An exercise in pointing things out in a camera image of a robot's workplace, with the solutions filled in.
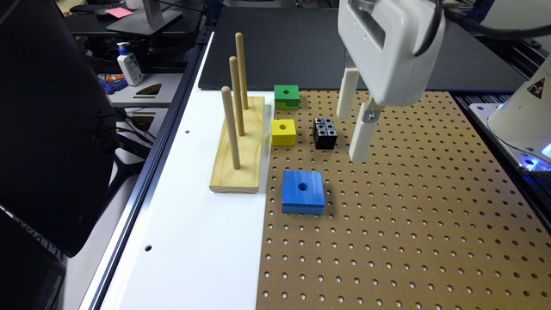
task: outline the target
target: blue block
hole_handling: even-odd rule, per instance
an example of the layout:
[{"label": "blue block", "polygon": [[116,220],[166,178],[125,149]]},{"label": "blue block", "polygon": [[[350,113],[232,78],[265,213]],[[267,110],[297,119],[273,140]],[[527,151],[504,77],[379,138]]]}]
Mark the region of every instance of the blue block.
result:
[{"label": "blue block", "polygon": [[283,172],[283,207],[321,208],[325,207],[324,182],[321,172]]},{"label": "blue block", "polygon": [[311,215],[321,215],[324,212],[323,208],[312,208],[312,207],[283,207],[283,213],[289,214],[311,214]]}]

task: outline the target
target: pink sticky note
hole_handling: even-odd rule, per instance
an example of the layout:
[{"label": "pink sticky note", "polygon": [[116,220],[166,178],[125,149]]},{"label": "pink sticky note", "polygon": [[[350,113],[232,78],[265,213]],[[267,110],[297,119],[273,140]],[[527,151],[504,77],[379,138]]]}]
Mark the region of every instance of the pink sticky note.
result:
[{"label": "pink sticky note", "polygon": [[122,18],[124,16],[129,16],[133,12],[124,9],[124,8],[115,8],[115,9],[106,9],[106,12],[108,12],[110,15],[116,17],[116,18]]}]

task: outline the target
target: green block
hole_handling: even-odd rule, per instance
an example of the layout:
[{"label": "green block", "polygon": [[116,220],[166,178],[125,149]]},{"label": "green block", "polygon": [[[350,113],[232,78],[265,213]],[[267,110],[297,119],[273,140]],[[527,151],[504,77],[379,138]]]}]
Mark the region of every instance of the green block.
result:
[{"label": "green block", "polygon": [[299,109],[299,106],[288,106],[285,102],[276,102],[275,109]]},{"label": "green block", "polygon": [[288,107],[298,107],[300,101],[297,101],[297,102],[282,102],[282,103],[286,103]]},{"label": "green block", "polygon": [[276,85],[274,86],[275,102],[285,102],[288,106],[298,106],[300,102],[299,86]]}]

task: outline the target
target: hand sanitizer bottle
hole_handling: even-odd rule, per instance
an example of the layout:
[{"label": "hand sanitizer bottle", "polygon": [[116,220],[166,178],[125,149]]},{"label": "hand sanitizer bottle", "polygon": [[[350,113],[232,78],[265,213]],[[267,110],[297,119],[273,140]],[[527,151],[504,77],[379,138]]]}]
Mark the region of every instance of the hand sanitizer bottle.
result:
[{"label": "hand sanitizer bottle", "polygon": [[117,61],[119,62],[122,73],[127,79],[128,85],[138,86],[144,79],[144,76],[141,74],[136,56],[134,56],[133,53],[129,53],[126,49],[129,45],[128,42],[117,43],[117,45],[119,46],[119,53],[121,54],[117,57]]}]

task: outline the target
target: wire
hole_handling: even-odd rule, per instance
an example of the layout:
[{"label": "wire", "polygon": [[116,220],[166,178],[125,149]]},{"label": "wire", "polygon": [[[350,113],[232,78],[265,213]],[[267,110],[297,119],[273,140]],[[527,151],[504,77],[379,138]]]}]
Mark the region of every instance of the wire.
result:
[{"label": "wire", "polygon": [[435,0],[434,15],[432,16],[432,21],[430,22],[430,28],[427,31],[426,36],[424,37],[423,44],[419,50],[415,53],[416,57],[423,55],[432,45],[436,34],[438,34],[438,29],[440,28],[440,21],[442,20],[443,12],[443,0]]},{"label": "wire", "polygon": [[[138,136],[138,138],[140,138],[140,136],[144,137],[143,140],[144,142],[147,142],[149,144],[153,144],[153,142],[151,142],[146,136],[144,136],[143,134],[141,133],[138,133],[138,131],[136,130],[136,128],[134,128],[134,126],[132,126],[126,119],[124,119],[124,117],[121,117],[119,115],[99,115],[99,117],[102,117],[102,118],[105,118],[105,117],[116,117],[118,119],[120,119],[121,121],[124,121],[131,129],[124,129],[123,131],[128,131],[128,132],[131,132],[131,133],[134,133]],[[149,134],[152,138],[154,138],[155,140],[157,139],[157,137],[155,137],[152,133],[150,133],[149,131],[147,130],[142,130],[144,133],[147,133]]]},{"label": "wire", "polygon": [[496,40],[522,40],[551,34],[551,25],[523,30],[494,29],[480,25],[467,14],[456,9],[445,9],[446,18],[469,31],[476,31]]},{"label": "wire", "polygon": [[144,142],[147,142],[149,143],[150,145],[153,145],[153,142],[151,140],[149,140],[145,135],[141,134],[141,133],[138,133],[136,130],[134,129],[127,129],[127,128],[123,128],[123,127],[115,127],[116,130],[119,130],[119,131],[122,131],[122,132],[127,132],[127,133],[133,133],[135,134],[140,140],[143,140]]},{"label": "wire", "polygon": [[[127,124],[128,126],[130,126],[130,128],[136,130],[136,128],[134,128],[134,126],[130,125],[130,123],[129,123],[127,120],[123,120],[123,121],[126,122],[126,124]],[[156,139],[156,137],[155,137],[154,135],[152,135],[149,131],[147,131],[147,130],[142,130],[142,131],[143,131],[144,133],[149,134],[149,135],[152,136],[154,139]]]},{"label": "wire", "polygon": [[181,2],[181,1],[178,1],[178,2],[176,2],[176,3],[167,3],[167,2],[161,1],[161,0],[155,0],[155,1],[157,1],[158,3],[168,4],[168,5],[170,5],[170,6],[175,6],[175,7],[182,8],[182,9],[193,10],[193,11],[195,11],[195,12],[199,12],[199,13],[203,14],[206,18],[208,18],[207,14],[205,14],[205,12],[203,12],[203,11],[201,11],[201,10],[192,9],[192,8],[188,8],[188,7],[184,7],[184,6],[182,6],[182,5],[176,5],[176,3]]}]

